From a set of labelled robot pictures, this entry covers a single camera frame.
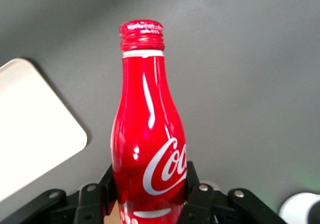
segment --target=coca-cola logo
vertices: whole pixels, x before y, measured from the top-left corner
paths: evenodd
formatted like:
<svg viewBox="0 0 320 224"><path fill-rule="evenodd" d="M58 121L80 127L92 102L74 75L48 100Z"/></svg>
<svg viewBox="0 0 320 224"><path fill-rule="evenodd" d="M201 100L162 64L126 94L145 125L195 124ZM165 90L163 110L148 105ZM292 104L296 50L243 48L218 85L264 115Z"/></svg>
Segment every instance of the coca-cola logo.
<svg viewBox="0 0 320 224"><path fill-rule="evenodd" d="M161 179L167 182L175 173L179 176L179 179L169 187L164 187L162 190L155 190L152 185L152 180L154 178L155 170L157 169L160 161L164 158L166 151L172 146L174 151L166 161L164 167L162 168ZM187 177L187 160L186 160L186 145L183 146L181 152L177 150L178 141L176 138L170 138L155 154L155 156L149 162L144 175L143 175L143 188L144 190L153 196L161 195L168 192L181 181Z"/></svg>

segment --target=black bracket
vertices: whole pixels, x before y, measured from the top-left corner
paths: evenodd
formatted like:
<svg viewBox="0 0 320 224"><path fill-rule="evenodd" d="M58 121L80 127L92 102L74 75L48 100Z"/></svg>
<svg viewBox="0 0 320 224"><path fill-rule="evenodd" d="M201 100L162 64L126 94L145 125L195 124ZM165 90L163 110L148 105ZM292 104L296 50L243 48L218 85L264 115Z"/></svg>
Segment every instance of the black bracket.
<svg viewBox="0 0 320 224"><path fill-rule="evenodd" d="M246 189L228 195L199 183L193 162L187 162L186 204L176 224L286 224ZM98 184L89 184L66 197L63 190L48 190L0 224L103 224L116 202L110 166Z"/></svg>

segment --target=tan surface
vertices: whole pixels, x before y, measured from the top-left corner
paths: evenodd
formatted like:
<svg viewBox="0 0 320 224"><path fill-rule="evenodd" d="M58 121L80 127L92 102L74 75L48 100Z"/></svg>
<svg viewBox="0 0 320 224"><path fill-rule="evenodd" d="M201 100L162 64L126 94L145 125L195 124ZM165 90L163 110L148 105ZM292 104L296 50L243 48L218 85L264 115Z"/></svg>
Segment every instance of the tan surface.
<svg viewBox="0 0 320 224"><path fill-rule="evenodd" d="M104 224L121 224L118 203L116 202L110 216L105 216Z"/></svg>

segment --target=red aluminum bottle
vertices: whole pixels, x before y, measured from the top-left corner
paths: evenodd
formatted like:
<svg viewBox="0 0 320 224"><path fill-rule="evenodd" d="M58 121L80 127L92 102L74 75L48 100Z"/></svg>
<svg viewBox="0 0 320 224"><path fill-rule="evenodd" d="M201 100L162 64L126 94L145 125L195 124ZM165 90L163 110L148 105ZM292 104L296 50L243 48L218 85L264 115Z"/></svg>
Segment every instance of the red aluminum bottle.
<svg viewBox="0 0 320 224"><path fill-rule="evenodd" d="M123 224L175 224L185 201L186 139L166 79L162 31L153 20L120 26L123 87L110 146Z"/></svg>

